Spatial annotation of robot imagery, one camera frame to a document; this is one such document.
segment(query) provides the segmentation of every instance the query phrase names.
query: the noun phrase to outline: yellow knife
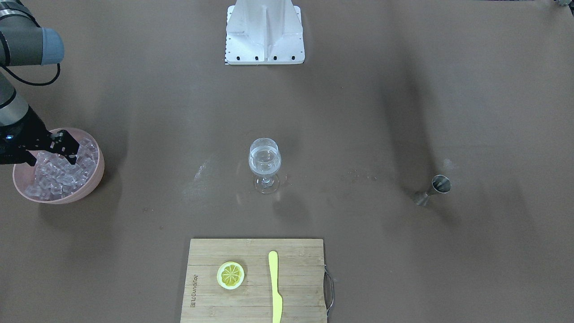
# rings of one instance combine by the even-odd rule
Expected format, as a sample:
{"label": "yellow knife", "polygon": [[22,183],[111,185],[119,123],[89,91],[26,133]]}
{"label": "yellow knife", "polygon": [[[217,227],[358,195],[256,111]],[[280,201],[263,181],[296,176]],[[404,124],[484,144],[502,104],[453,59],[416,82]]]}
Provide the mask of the yellow knife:
{"label": "yellow knife", "polygon": [[281,322],[283,297],[279,295],[277,279],[279,276],[279,256],[277,251],[269,252],[269,271],[271,273],[271,294],[273,296],[273,323]]}

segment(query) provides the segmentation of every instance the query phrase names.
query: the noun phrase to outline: white plastic bracket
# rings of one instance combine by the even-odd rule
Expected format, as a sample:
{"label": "white plastic bracket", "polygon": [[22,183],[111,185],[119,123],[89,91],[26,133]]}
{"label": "white plastic bracket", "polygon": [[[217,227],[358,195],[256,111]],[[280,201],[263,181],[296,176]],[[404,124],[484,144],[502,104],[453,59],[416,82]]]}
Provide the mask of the white plastic bracket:
{"label": "white plastic bracket", "polygon": [[301,9],[291,0],[237,0],[227,9],[226,64],[304,61]]}

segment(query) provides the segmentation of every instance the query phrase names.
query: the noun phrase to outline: lemon half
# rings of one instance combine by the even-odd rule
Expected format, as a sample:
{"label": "lemon half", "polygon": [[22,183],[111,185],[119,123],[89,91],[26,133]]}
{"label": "lemon half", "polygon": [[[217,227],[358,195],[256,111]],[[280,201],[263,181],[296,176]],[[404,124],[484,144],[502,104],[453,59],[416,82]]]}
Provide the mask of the lemon half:
{"label": "lemon half", "polygon": [[217,282],[225,289],[236,289],[243,282],[245,272],[236,262],[226,262],[217,271]]}

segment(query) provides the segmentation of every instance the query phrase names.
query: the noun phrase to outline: white mounting plate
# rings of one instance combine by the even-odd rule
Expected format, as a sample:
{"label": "white mounting plate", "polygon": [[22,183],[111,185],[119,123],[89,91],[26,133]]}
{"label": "white mounting plate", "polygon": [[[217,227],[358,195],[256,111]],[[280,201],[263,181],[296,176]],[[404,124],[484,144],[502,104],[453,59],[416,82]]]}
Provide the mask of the white mounting plate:
{"label": "white mounting plate", "polygon": [[[235,6],[227,8],[227,23],[231,18]],[[301,8],[293,6],[299,22]],[[262,48],[257,44],[246,44],[245,37],[227,34],[225,42],[225,64],[229,65],[286,65],[303,64],[305,62],[305,46],[302,35],[284,35],[282,42],[278,42],[269,49],[269,59],[263,59]]]}

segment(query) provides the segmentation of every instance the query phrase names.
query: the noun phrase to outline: metal handle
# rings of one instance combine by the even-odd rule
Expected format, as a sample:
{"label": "metal handle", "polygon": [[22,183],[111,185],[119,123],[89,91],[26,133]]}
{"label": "metal handle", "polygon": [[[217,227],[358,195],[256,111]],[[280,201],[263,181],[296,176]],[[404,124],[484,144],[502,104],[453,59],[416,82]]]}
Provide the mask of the metal handle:
{"label": "metal handle", "polygon": [[327,318],[329,318],[329,315],[331,314],[331,309],[335,304],[335,285],[333,283],[333,277],[331,277],[331,274],[329,274],[329,271],[327,270],[327,265],[325,265],[325,275],[329,278],[329,284],[331,285],[331,304],[327,306]]}

